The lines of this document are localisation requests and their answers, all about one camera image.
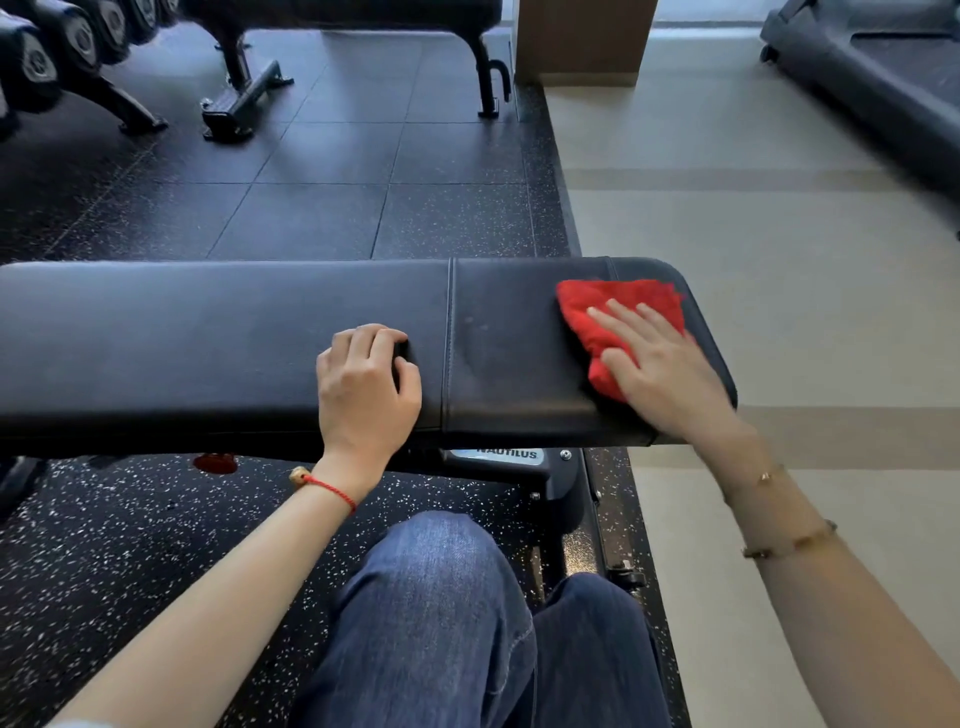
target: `forearm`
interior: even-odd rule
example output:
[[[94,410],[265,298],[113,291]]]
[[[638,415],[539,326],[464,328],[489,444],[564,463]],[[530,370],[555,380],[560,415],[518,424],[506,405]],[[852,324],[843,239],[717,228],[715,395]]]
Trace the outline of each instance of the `forearm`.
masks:
[[[325,475],[323,461],[318,469]],[[340,497],[301,488],[124,647],[57,720],[214,725],[348,514]]]
[[[698,452],[747,548],[789,545],[825,526],[748,427]],[[839,538],[757,563],[800,673],[830,728],[960,725],[960,684]]]

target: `red object on floor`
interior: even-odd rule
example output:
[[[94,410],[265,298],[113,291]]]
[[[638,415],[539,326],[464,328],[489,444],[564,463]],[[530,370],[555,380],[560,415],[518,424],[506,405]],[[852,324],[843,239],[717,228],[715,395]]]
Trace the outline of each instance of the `red object on floor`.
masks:
[[[207,452],[195,457],[193,466],[204,473],[230,475],[237,472],[237,459],[229,452]]]
[[[636,362],[634,353],[619,336],[602,328],[587,314],[591,306],[610,313],[607,301],[616,299],[631,309],[639,303],[659,312],[677,331],[684,330],[684,299],[673,283],[660,280],[561,280],[557,283],[557,301],[568,326],[577,334],[590,354],[588,378],[593,388],[612,400],[626,401],[607,365],[600,361],[604,349],[623,349]]]

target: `speckled rubber flooring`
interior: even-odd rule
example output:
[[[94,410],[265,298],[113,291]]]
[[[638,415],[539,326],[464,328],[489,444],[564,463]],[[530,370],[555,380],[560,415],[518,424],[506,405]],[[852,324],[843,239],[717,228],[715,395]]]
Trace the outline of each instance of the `speckled rubber flooring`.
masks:
[[[541,90],[518,89],[500,119],[481,123],[472,55],[456,38],[295,32],[250,41],[254,57],[278,58],[297,83],[263,105],[256,137],[238,147],[201,138],[198,101],[216,94],[224,70],[213,41],[189,25],[107,71],[170,121],[168,131],[127,138],[76,97],[24,116],[0,146],[0,264],[576,250]],[[509,58],[505,34],[491,34],[488,46],[492,57]],[[276,508],[289,468],[242,458],[236,474],[214,476],[183,456],[130,458],[101,471],[82,460],[52,463],[0,525],[0,724],[42,725]],[[623,536],[611,556],[645,560],[654,586],[644,602],[672,675],[675,722],[685,725],[629,469],[605,487],[627,503],[603,516]],[[284,724],[326,636],[335,591],[389,525],[435,508],[468,513],[490,531],[531,602],[539,600],[532,559],[540,534],[527,492],[388,473],[336,535],[224,725]]]

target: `hand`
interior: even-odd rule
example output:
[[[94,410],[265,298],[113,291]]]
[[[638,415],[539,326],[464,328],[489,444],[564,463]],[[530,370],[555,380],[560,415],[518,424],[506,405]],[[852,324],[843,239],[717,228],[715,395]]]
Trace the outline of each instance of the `hand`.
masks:
[[[324,457],[314,475],[349,481],[345,487],[360,498],[379,481],[420,413],[420,370],[402,356],[394,359],[394,345],[406,340],[402,331],[367,324],[336,334],[317,357]]]
[[[613,299],[607,306],[613,316],[596,308],[588,313],[630,347],[639,367],[622,349],[605,350],[601,360],[640,417],[695,448],[739,424],[723,382],[689,332],[679,333],[644,303],[636,311]]]

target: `treadmill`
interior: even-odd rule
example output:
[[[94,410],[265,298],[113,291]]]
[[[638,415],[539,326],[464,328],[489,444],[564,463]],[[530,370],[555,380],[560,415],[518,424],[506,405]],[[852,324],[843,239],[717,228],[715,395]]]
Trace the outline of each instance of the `treadmill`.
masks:
[[[960,191],[956,0],[788,0],[760,60],[820,87],[914,172]]]

